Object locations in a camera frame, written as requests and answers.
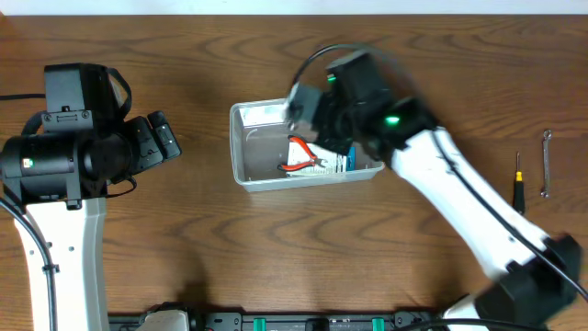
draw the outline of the green strip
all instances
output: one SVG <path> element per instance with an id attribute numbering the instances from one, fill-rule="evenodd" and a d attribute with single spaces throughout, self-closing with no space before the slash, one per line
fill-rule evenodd
<path id="1" fill-rule="evenodd" d="M 266 331 L 265 318 L 254 318 L 254 331 Z"/>
<path id="2" fill-rule="evenodd" d="M 385 331 L 386 324 L 384 323 L 383 318 L 374 318 L 371 320 L 371 324 L 373 327 L 373 331 Z"/>

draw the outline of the wrench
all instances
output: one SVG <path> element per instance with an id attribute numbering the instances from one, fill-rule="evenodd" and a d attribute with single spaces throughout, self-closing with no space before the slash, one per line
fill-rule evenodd
<path id="1" fill-rule="evenodd" d="M 543 198 L 549 198 L 549 141 L 551 135 L 551 130 L 543 132 L 543 189 L 541 190 Z"/>

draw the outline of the screwdriver handle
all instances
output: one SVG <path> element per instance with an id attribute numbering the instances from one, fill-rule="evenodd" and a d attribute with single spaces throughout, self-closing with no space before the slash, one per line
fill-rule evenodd
<path id="1" fill-rule="evenodd" d="M 520 171 L 516 172 L 516 181 L 514 182 L 514 201 L 513 207 L 521 215 L 525 214 L 525 184 Z"/>

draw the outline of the pliers handle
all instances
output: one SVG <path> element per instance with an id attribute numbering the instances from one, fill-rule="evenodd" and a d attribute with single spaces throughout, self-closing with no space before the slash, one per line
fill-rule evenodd
<path id="1" fill-rule="evenodd" d="M 295 135 L 290 134 L 288 136 L 288 140 L 300 145 L 300 147 L 302 147 L 304 152 L 306 152 L 306 154 L 309 156 L 309 158 L 311 160 L 308 162 L 299 163 L 297 165 L 281 164 L 281 165 L 277 166 L 277 169 L 282 170 L 282 171 L 296 171 L 296 170 L 301 170 L 301 169 L 308 167 L 308 166 L 324 166 L 324 165 L 321 165 L 321 162 L 323 162 L 323 160 L 320 159 L 316 154 L 314 154 L 311 151 L 311 148 L 309 147 L 309 145 L 302 138 L 300 138 L 299 136 L 295 136 Z"/>

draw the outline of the white wall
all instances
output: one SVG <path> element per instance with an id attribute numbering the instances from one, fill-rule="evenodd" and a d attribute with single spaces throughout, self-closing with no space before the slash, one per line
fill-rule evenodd
<path id="1" fill-rule="evenodd" d="M 0 0 L 4 15 L 588 14 L 588 0 Z"/>

